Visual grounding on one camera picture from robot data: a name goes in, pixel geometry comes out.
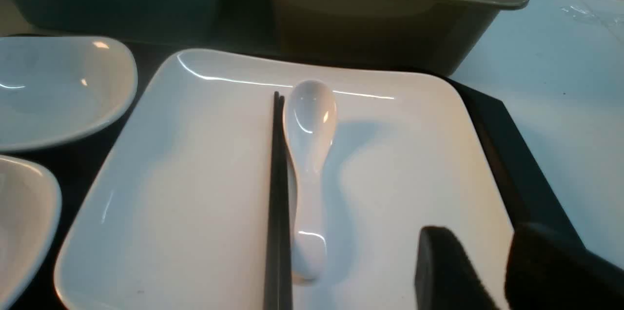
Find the white bowl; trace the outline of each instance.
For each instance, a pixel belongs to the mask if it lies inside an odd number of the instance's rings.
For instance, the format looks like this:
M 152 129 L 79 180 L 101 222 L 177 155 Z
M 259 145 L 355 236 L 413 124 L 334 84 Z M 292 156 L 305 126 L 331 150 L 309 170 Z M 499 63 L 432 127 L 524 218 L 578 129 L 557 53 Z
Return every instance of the white bowl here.
M 0 155 L 0 310 L 22 294 L 52 243 L 60 188 L 47 168 Z
M 132 53 L 105 37 L 4 37 L 0 65 L 0 152 L 102 130 L 137 92 Z

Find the black chopsticks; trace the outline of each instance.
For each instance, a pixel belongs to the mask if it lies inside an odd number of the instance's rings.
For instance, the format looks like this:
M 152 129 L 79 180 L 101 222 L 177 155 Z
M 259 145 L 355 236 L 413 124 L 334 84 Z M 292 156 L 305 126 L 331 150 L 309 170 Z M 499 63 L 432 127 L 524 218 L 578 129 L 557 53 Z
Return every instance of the black chopsticks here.
M 292 310 L 293 279 L 290 267 L 290 217 L 286 141 L 282 126 L 284 97 L 273 95 L 271 188 L 265 266 L 264 310 Z

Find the cutlery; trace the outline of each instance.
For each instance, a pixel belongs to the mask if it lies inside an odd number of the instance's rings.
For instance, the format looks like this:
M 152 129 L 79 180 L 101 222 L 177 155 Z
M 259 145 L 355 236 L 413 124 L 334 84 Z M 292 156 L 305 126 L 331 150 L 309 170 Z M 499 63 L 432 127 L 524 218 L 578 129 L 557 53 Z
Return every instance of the cutlery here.
M 327 258 L 321 221 L 321 173 L 336 132 L 337 109 L 332 90 L 315 80 L 296 85 L 286 100 L 283 123 L 297 182 L 292 270 L 312 281 L 323 272 Z

